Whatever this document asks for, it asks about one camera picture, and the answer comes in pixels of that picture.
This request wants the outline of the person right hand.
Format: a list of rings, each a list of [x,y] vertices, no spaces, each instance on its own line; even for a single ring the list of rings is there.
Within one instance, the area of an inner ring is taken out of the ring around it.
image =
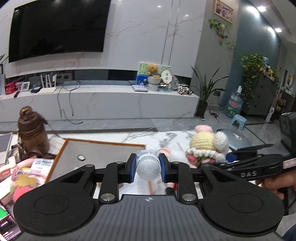
[[[285,187],[293,188],[293,192],[295,193],[295,176],[295,169],[293,169],[271,178],[256,180],[255,183],[256,185],[261,185],[262,188],[265,188],[273,192],[281,200],[283,200],[285,198],[285,195],[281,193],[279,190]]]

